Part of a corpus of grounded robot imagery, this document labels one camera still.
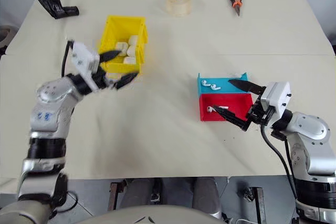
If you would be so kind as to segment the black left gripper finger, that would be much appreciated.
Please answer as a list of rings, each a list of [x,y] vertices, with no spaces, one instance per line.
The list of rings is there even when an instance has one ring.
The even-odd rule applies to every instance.
[[[139,74],[138,72],[129,72],[123,75],[118,81],[114,83],[114,88],[117,90],[123,88],[124,86],[132,82],[133,79],[136,78],[138,74]]]
[[[99,62],[107,62],[110,60],[113,60],[115,57],[117,57],[119,55],[120,51],[119,50],[110,50],[110,51],[106,51],[101,53]]]

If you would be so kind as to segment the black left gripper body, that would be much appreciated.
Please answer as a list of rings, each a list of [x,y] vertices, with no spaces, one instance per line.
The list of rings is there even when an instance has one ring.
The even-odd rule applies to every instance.
[[[100,67],[98,63],[94,63],[92,67],[92,91],[99,91],[105,88],[114,89],[115,82],[108,78],[108,74]]]

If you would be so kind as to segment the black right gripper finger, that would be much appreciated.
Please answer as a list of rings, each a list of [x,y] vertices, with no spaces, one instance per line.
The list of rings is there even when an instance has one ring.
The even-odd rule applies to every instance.
[[[265,86],[259,86],[246,80],[229,79],[228,82],[231,83],[236,88],[243,90],[244,92],[250,92],[253,94],[262,94],[266,89]]]
[[[214,105],[213,109],[226,121],[228,121],[231,124],[234,124],[235,126],[239,127],[243,131],[247,131],[249,128],[251,121],[250,120],[242,120],[238,118],[235,113],[229,111],[228,109],[220,108],[219,106]]]

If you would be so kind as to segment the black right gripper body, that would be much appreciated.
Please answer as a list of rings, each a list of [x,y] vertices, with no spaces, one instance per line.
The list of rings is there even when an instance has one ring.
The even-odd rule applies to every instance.
[[[247,113],[247,122],[253,122],[259,125],[268,125],[274,112],[275,108],[273,106],[267,105],[265,109],[263,108],[261,95],[259,95],[256,102],[251,106]]]

